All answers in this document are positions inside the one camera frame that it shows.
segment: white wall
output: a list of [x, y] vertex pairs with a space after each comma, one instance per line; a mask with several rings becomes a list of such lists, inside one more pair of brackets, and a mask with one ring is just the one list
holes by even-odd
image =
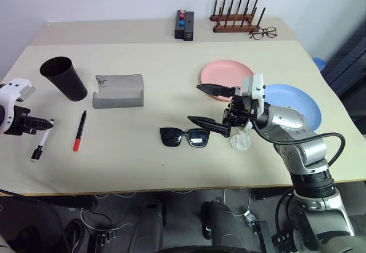
[[[213, 0], [0, 0], [0, 78], [46, 22], [167, 18], [178, 8], [208, 17]], [[260, 0], [312, 56], [326, 60], [366, 16], [366, 0]]]

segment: white tissue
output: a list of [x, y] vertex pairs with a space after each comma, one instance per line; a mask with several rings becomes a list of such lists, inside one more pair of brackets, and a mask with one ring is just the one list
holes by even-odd
[[238, 134], [229, 138], [230, 146], [234, 149], [248, 150], [252, 142], [249, 131], [252, 129], [252, 124], [249, 122], [244, 128], [238, 129]]

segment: blue object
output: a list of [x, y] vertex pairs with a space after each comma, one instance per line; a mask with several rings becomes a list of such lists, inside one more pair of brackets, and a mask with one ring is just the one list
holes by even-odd
[[316, 102], [304, 91], [287, 84], [272, 84], [265, 88], [265, 99], [271, 105], [295, 108], [315, 131], [321, 123], [321, 112]]
[[325, 66], [327, 65], [327, 63], [324, 60], [318, 57], [313, 57], [313, 61], [318, 67], [319, 71], [323, 71]]

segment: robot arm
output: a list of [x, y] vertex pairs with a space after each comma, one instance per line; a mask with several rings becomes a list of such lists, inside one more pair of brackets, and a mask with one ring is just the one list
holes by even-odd
[[37, 130], [53, 127], [47, 120], [28, 116], [30, 109], [15, 106], [16, 101], [25, 101], [34, 91], [30, 81], [22, 78], [0, 85], [0, 134], [20, 136], [24, 132], [34, 135]]
[[[327, 251], [330, 248], [327, 244], [343, 236], [350, 238], [350, 244], [354, 243], [353, 240], [351, 242], [354, 238], [351, 222], [329, 172], [329, 165], [334, 163], [344, 148], [342, 135], [317, 135], [307, 127], [306, 119], [298, 111], [264, 102], [262, 74], [245, 78], [243, 88], [212, 84], [197, 87], [209, 95], [232, 96], [232, 101], [224, 111], [222, 124], [205, 117], [189, 116], [188, 119], [225, 137], [230, 136], [232, 127], [244, 127], [252, 123], [258, 135], [273, 143], [276, 152], [282, 157], [291, 175], [294, 199], [300, 206], [295, 222], [301, 237], [297, 241], [299, 250], [300, 247], [306, 247], [330, 252]], [[329, 136], [339, 137], [341, 146], [328, 163], [325, 158], [327, 148], [322, 138]]]

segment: gray floor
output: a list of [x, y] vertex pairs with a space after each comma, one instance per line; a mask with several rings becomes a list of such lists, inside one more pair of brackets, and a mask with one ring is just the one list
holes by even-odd
[[[366, 213], [366, 186], [364, 182], [345, 183], [338, 185], [345, 207], [350, 216]], [[187, 194], [173, 192], [137, 193], [133, 198], [125, 199], [109, 195], [105, 199], [98, 199], [96, 212], [106, 214], [112, 219], [115, 226], [124, 223], [136, 224], [139, 214], [150, 199], [161, 199], [168, 210], [168, 223], [164, 227], [164, 248], [187, 245], [210, 245], [201, 234], [199, 213], [201, 204], [222, 197], [222, 189], [193, 191]], [[251, 200], [250, 210], [258, 220], [266, 220], [272, 233], [275, 232], [274, 214], [279, 197], [266, 200]], [[235, 214], [246, 209], [248, 203], [248, 189], [227, 189], [226, 204]], [[14, 239], [26, 226], [36, 226], [45, 245], [53, 244], [59, 238], [59, 230], [55, 220], [48, 210], [35, 204], [24, 203], [15, 199], [0, 198], [0, 234], [6, 239]], [[56, 208], [63, 224], [79, 217], [79, 211], [67, 208]], [[285, 223], [284, 212], [280, 215], [281, 224]], [[244, 217], [237, 218], [242, 225], [247, 249], [259, 251], [258, 238], [246, 226]], [[108, 227], [103, 217], [85, 212], [85, 220], [98, 228]], [[133, 226], [126, 226], [117, 231], [117, 238], [112, 240], [103, 252], [126, 252]], [[87, 238], [84, 240], [81, 252], [86, 252]]]

